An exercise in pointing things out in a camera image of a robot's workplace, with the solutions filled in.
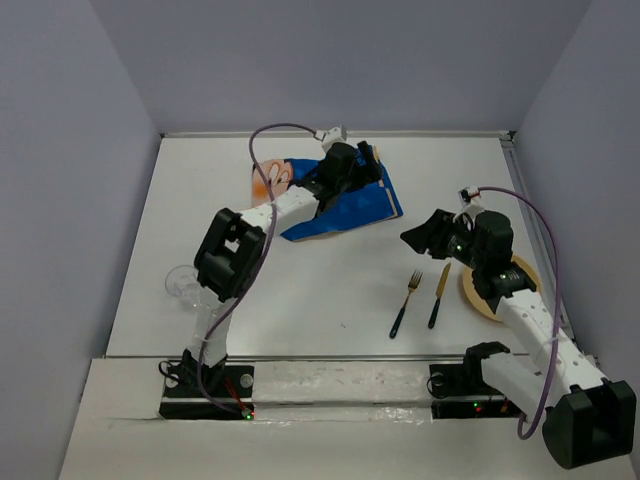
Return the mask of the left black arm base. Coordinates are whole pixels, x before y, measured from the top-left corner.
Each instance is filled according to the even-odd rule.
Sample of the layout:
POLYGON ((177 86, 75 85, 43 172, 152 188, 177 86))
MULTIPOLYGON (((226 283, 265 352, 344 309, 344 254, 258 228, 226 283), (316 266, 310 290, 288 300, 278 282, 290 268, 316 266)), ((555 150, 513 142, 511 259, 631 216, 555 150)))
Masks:
POLYGON ((255 417, 253 388, 255 367, 229 364, 213 372, 202 369, 204 389, 199 387, 194 367, 163 360, 158 415, 165 420, 252 421, 255 417))

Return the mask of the blue cartoon placemat cloth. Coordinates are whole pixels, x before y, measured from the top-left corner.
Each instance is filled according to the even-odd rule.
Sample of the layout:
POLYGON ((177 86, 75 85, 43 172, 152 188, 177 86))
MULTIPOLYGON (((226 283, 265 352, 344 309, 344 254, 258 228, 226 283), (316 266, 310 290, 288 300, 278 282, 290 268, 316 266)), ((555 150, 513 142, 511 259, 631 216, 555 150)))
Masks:
MULTIPOLYGON (((382 175, 377 183, 368 184, 355 192, 344 193, 327 213, 282 231, 281 236, 289 241, 300 241, 402 216, 402 207, 376 147, 370 146, 370 151, 381 166, 382 175)), ((271 182, 274 195, 278 197, 318 163, 319 160, 315 159, 288 158, 267 160, 261 162, 260 166, 271 182)))

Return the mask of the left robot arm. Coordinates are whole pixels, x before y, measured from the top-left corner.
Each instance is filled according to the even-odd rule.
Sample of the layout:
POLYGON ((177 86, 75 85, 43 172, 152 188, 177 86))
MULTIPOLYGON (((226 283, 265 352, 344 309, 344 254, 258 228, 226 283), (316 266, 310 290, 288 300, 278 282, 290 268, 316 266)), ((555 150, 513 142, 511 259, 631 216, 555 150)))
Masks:
POLYGON ((320 234, 324 218, 375 219, 376 195, 384 194, 384 169, 365 141, 351 146, 335 141, 323 159, 267 160, 253 171, 253 205, 220 210, 197 250, 194 267, 204 298, 192 344, 182 355, 176 378, 209 395, 221 383, 227 335, 239 301, 255 282, 273 238, 311 229, 320 234))

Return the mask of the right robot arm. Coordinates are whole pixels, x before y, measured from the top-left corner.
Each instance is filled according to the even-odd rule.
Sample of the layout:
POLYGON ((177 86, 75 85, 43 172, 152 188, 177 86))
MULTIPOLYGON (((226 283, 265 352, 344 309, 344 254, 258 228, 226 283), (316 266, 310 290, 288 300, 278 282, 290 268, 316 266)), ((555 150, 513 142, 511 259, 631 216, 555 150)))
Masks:
POLYGON ((564 469, 632 451, 636 394, 586 359, 554 320, 531 276, 513 260, 513 230, 505 215, 438 209, 400 237, 418 254, 453 258, 470 268, 479 297, 539 370, 533 374, 503 345, 477 345, 460 368, 468 390, 491 387, 513 402, 524 416, 520 437, 540 428, 551 457, 564 469))

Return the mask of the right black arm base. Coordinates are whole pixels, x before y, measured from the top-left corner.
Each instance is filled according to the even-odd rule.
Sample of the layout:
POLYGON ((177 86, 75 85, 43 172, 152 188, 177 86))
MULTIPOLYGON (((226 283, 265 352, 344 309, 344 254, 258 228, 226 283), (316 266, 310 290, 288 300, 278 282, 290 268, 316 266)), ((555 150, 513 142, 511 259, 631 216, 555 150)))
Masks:
POLYGON ((484 384, 471 385, 462 364, 432 364, 426 388, 432 397, 431 413, 435 420, 516 418, 521 413, 498 390, 484 384))

